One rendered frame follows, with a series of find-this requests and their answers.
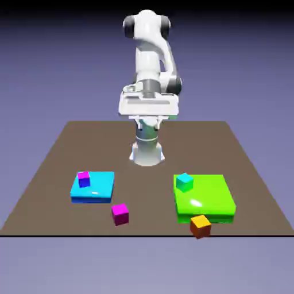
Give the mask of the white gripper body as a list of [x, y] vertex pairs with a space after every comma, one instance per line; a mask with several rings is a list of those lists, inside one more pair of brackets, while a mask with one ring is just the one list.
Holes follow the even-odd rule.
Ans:
[[121, 92], [118, 112], [127, 116], [177, 116], [179, 97], [156, 92], [154, 98], [144, 98], [142, 92]]

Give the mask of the small teal cube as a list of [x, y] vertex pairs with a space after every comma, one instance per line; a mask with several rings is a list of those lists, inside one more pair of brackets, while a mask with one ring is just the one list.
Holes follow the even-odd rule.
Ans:
[[176, 188], [179, 189], [181, 192], [187, 192], [193, 189], [194, 186], [194, 178], [187, 174], [182, 173], [176, 176]]

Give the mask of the small magenta cube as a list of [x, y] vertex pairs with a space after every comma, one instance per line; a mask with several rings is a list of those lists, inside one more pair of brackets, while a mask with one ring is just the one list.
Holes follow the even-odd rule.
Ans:
[[86, 188], [91, 185], [89, 171], [78, 172], [77, 177], [80, 188]]
[[129, 223], [129, 210], [125, 203], [111, 206], [111, 215], [116, 226]]

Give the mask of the small orange cube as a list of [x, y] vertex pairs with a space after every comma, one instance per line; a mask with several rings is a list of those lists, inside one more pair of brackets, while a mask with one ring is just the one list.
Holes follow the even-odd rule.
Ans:
[[190, 220], [190, 231], [197, 239], [209, 237], [211, 234], [211, 223], [205, 215], [194, 216]]

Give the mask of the large cyan box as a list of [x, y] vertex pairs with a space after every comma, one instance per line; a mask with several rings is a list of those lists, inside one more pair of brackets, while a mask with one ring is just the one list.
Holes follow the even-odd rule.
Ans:
[[115, 173], [110, 171], [89, 171], [91, 185], [80, 188], [78, 177], [74, 179], [70, 197], [72, 203], [111, 203]]

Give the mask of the large green box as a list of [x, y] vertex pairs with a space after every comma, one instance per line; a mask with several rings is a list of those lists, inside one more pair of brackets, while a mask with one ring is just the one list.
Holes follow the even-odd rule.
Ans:
[[211, 223], [233, 223], [236, 204], [223, 175], [191, 175], [194, 186], [187, 192], [176, 188], [176, 176], [173, 192], [179, 223], [190, 223], [198, 215], [205, 215]]

